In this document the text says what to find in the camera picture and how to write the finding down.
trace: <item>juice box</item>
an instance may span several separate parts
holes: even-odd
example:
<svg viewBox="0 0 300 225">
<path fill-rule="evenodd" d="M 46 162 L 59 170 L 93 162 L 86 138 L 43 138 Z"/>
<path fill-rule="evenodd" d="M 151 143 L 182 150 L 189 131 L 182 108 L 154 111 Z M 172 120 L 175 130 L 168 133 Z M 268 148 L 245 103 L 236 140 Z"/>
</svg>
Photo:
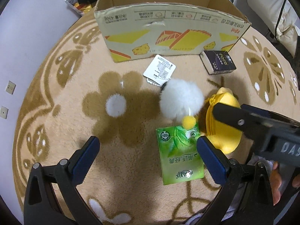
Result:
<svg viewBox="0 0 300 225">
<path fill-rule="evenodd" d="M 175 184 L 204 177 L 204 164 L 196 149 L 201 136 L 198 125 L 156 129 L 163 184 Z"/>
</svg>

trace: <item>metal screw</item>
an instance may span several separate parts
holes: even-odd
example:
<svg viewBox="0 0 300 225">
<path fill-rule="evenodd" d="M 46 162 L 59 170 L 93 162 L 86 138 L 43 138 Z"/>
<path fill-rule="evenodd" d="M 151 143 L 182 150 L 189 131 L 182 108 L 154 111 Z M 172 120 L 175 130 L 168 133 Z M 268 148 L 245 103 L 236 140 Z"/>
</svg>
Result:
<svg viewBox="0 0 300 225">
<path fill-rule="evenodd" d="M 60 162 L 59 162 L 59 164 L 60 165 L 66 165 L 68 163 L 68 160 L 67 159 L 62 159 L 62 160 L 60 160 Z"/>
<path fill-rule="evenodd" d="M 234 159 L 234 158 L 229 159 L 229 162 L 230 162 L 231 164 L 233 164 L 233 165 L 238 164 L 238 161 L 237 161 L 236 159 Z"/>
<path fill-rule="evenodd" d="M 39 166 L 40 166 L 40 164 L 39 164 L 39 163 L 35 163 L 35 164 L 33 164 L 33 168 L 34 168 L 34 169 L 37 169 Z"/>
<path fill-rule="evenodd" d="M 244 124 L 245 124 L 245 120 L 244 120 L 244 119 L 238 120 L 238 125 L 239 125 L 239 126 L 242 126 L 242 125 L 244 125 Z"/>
<path fill-rule="evenodd" d="M 259 166 L 260 168 L 263 168 L 265 165 L 264 165 L 262 162 L 258 162 L 258 166 Z"/>
</svg>

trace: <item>yellow cake illustration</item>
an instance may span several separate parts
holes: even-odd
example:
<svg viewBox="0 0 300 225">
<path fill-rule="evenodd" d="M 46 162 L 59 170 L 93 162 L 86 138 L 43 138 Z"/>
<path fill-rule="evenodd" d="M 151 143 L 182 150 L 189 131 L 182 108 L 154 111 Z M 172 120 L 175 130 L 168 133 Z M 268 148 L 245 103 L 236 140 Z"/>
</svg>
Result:
<svg viewBox="0 0 300 225">
<path fill-rule="evenodd" d="M 221 41 L 231 41 L 231 40 L 237 40 L 239 37 L 236 35 L 228 35 L 224 33 L 220 33 L 220 39 Z"/>
<path fill-rule="evenodd" d="M 150 30 L 141 30 L 141 31 L 126 32 L 126 33 L 122 33 L 122 34 L 105 36 L 105 38 L 106 38 L 106 40 L 112 41 L 112 42 L 132 44 L 137 39 L 139 39 L 143 35 L 147 34 L 149 31 Z"/>
<path fill-rule="evenodd" d="M 227 45 L 227 46 L 223 46 L 223 47 L 221 48 L 221 51 L 227 51 L 227 52 L 229 52 L 229 50 L 230 50 L 234 45 L 235 45 L 235 43 L 230 44 L 230 45 Z"/>
<path fill-rule="evenodd" d="M 110 55 L 112 56 L 112 59 L 115 63 L 124 62 L 124 61 L 128 61 L 131 59 L 131 56 L 128 56 L 124 53 L 117 52 L 112 49 L 110 49 L 109 51 L 110 51 Z"/>
<path fill-rule="evenodd" d="M 213 41 L 213 42 L 211 42 L 211 43 L 209 43 L 209 44 L 203 46 L 203 49 L 204 49 L 205 51 L 207 51 L 207 50 L 212 50 L 215 46 L 216 46 L 216 42 Z"/>
<path fill-rule="evenodd" d="M 141 46 L 138 46 L 136 48 L 134 48 L 132 50 L 133 54 L 134 55 L 144 55 L 146 54 L 148 51 L 150 50 L 150 47 L 149 45 L 146 43 L 146 44 L 143 44 Z"/>
<path fill-rule="evenodd" d="M 155 44 L 158 46 L 170 46 L 180 35 L 181 33 L 176 31 L 163 31 Z"/>
<path fill-rule="evenodd" d="M 186 30 L 170 45 L 169 48 L 175 51 L 189 52 L 211 36 L 212 35 L 206 31 Z"/>
</svg>

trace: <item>cardboard box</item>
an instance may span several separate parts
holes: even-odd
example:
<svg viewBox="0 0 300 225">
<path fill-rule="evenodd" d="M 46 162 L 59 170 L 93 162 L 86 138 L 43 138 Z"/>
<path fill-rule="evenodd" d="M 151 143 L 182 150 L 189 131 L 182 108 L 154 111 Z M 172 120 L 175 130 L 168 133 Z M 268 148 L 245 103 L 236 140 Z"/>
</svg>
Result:
<svg viewBox="0 0 300 225">
<path fill-rule="evenodd" d="M 251 26 L 229 0 L 98 0 L 94 14 L 115 62 L 229 51 Z"/>
</svg>

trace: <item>electrical outlet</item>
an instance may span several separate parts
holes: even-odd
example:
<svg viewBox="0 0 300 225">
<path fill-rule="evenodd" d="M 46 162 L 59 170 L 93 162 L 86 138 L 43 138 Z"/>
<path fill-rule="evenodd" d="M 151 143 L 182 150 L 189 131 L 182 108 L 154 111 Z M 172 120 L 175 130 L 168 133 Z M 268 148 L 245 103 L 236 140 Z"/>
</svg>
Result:
<svg viewBox="0 0 300 225">
<path fill-rule="evenodd" d="M 9 81 L 5 91 L 12 95 L 14 93 L 15 88 L 16 88 L 16 84 Z"/>
<path fill-rule="evenodd" d="M 7 113 L 8 113 L 8 109 L 4 106 L 1 106 L 0 117 L 3 119 L 7 119 Z"/>
</svg>

